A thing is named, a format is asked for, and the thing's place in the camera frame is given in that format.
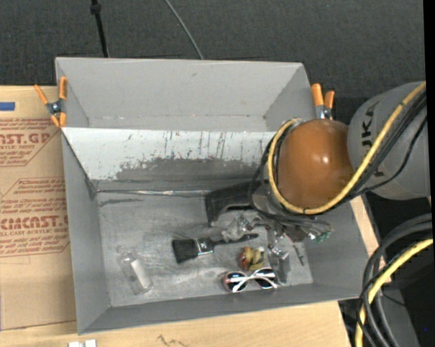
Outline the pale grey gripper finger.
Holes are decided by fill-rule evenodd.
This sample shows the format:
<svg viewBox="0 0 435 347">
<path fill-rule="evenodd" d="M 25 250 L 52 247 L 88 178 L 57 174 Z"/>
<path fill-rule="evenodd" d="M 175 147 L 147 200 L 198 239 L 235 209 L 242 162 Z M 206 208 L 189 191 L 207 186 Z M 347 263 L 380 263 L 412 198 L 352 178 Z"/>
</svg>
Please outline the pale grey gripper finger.
<svg viewBox="0 0 435 347">
<path fill-rule="evenodd" d="M 280 270 L 280 251 L 277 249 L 270 249 L 270 266 L 275 273 L 276 280 L 281 280 L 281 270 Z"/>
<path fill-rule="evenodd" d="M 290 254 L 287 251 L 280 255 L 279 272 L 280 281 L 285 284 L 288 281 L 288 274 L 290 273 Z"/>
</svg>

